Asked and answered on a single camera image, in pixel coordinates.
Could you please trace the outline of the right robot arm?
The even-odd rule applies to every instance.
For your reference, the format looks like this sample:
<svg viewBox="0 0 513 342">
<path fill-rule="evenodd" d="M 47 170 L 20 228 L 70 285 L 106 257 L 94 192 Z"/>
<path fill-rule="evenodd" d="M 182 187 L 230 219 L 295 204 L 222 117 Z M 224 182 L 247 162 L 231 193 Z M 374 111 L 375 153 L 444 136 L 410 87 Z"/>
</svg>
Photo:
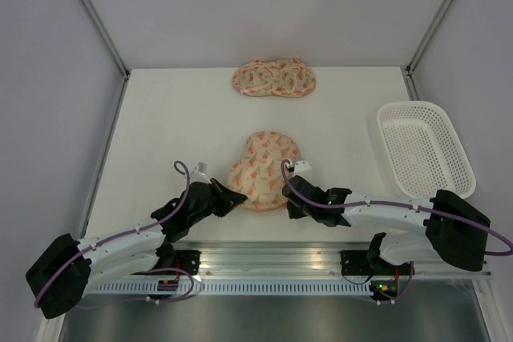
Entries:
<svg viewBox="0 0 513 342">
<path fill-rule="evenodd" d="M 451 191 L 439 190 L 430 199 L 387 201 L 346 188 L 323 191 L 294 176 L 282 194 L 292 219 L 310 217 L 327 227 L 382 228 L 366 253 L 366 265 L 376 274 L 435 258 L 469 272 L 483 268 L 491 222 Z"/>
</svg>

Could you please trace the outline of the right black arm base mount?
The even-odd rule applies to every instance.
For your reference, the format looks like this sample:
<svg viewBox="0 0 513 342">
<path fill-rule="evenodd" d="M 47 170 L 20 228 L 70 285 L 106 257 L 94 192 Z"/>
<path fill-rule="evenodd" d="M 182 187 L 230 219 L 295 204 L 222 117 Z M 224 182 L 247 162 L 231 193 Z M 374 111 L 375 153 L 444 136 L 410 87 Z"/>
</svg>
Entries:
<svg viewBox="0 0 513 342">
<path fill-rule="evenodd" d="M 379 247 L 385 238 L 386 233 L 376 234 L 367 250 L 342 250 L 339 252 L 341 258 L 341 274 L 343 276 L 395 276 L 396 274 L 409 275 L 411 263 L 393 265 L 381 258 Z"/>
</svg>

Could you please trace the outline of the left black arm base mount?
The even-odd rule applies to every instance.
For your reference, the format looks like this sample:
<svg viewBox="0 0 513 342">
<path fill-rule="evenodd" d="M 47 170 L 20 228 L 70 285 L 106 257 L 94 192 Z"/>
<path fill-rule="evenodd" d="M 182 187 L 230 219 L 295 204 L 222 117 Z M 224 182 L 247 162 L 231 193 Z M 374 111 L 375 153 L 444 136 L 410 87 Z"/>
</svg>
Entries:
<svg viewBox="0 0 513 342">
<path fill-rule="evenodd" d="M 199 250 L 177 250 L 172 243 L 164 241 L 163 245 L 156 250 L 158 257 L 156 264 L 152 268 L 136 272 L 136 275 L 177 275 L 180 271 L 184 271 L 194 276 L 199 271 L 200 255 Z"/>
</svg>

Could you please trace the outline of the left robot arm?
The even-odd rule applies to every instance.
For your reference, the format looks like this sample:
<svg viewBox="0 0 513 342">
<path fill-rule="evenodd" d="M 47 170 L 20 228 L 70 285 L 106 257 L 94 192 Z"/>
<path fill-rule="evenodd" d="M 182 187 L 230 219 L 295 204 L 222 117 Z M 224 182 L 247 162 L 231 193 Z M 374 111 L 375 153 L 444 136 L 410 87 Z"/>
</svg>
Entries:
<svg viewBox="0 0 513 342">
<path fill-rule="evenodd" d="M 176 241 L 201 220 L 210 215 L 223 218 L 247 198 L 216 179 L 193 182 L 149 220 L 126 230 L 84 239 L 57 237 L 26 273 L 34 306 L 51 320 L 112 280 L 168 274 L 176 266 Z"/>
</svg>

